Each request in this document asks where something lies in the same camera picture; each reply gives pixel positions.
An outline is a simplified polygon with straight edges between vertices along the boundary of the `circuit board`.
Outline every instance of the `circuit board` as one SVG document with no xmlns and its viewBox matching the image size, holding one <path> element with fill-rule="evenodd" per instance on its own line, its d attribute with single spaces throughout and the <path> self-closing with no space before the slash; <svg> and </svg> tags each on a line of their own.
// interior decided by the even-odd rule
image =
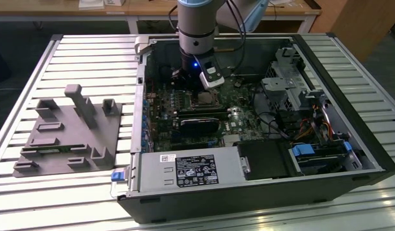
<svg viewBox="0 0 395 231">
<path fill-rule="evenodd" d="M 250 106 L 252 86 L 234 77 L 214 90 L 192 92 L 162 85 L 148 94 L 154 152 L 224 147 L 224 136 L 238 140 L 260 140 L 265 135 Z M 184 134 L 178 131 L 181 119 L 217 118 L 218 129 L 209 134 Z"/>
</svg>

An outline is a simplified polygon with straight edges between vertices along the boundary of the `metal table surface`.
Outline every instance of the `metal table surface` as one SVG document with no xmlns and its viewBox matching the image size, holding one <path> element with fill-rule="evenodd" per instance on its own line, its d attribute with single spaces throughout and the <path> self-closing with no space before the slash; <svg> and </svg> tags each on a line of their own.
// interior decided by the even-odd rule
<svg viewBox="0 0 395 231">
<path fill-rule="evenodd" d="M 395 230 L 395 176 L 329 202 L 145 225 L 134 223 L 110 196 L 110 171 L 13 178 L 37 100 L 53 97 L 58 105 L 72 104 L 62 95 L 72 83 L 93 103 L 113 98 L 124 104 L 116 167 L 129 164 L 134 37 L 64 36 L 49 42 L 0 131 L 0 230 Z M 395 101 L 336 38 L 302 38 L 395 161 Z"/>
</svg>

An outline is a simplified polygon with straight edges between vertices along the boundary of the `floor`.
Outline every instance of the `floor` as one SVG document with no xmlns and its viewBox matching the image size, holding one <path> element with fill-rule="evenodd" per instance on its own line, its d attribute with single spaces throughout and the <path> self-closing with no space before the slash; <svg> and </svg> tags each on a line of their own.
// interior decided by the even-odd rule
<svg viewBox="0 0 395 231">
<path fill-rule="evenodd" d="M 170 33 L 168 23 L 138 24 L 140 33 Z M 0 128 L 17 100 L 52 34 L 125 34 L 125 22 L 46 22 L 37 31 L 32 23 L 0 23 L 0 53 L 12 77 L 0 83 Z M 364 66 L 395 98 L 395 40 L 385 36 Z"/>
</svg>

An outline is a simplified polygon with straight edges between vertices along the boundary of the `power supply label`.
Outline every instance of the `power supply label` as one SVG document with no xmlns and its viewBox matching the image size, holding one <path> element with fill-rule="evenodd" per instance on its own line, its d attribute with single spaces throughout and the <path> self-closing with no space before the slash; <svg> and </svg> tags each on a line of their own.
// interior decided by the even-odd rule
<svg viewBox="0 0 395 231">
<path fill-rule="evenodd" d="M 176 158 L 177 186 L 192 187 L 218 184 L 218 176 L 213 155 Z"/>
</svg>

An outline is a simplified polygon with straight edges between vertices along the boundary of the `blue plastic tab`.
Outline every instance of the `blue plastic tab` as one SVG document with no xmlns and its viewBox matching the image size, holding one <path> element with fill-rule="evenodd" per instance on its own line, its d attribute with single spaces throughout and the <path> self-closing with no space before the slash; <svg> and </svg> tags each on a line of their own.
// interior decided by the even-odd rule
<svg viewBox="0 0 395 231">
<path fill-rule="evenodd" d="M 345 148 L 346 152 L 352 151 L 350 144 L 346 141 L 344 142 L 344 148 Z"/>
<path fill-rule="evenodd" d="M 293 156 L 298 156 L 300 155 L 298 150 L 297 150 L 296 147 L 292 148 L 292 154 L 293 154 Z"/>
<path fill-rule="evenodd" d="M 293 156 L 314 154 L 310 144 L 298 144 L 292 148 Z"/>
<path fill-rule="evenodd" d="M 124 181 L 124 171 L 112 173 L 112 182 Z"/>
</svg>

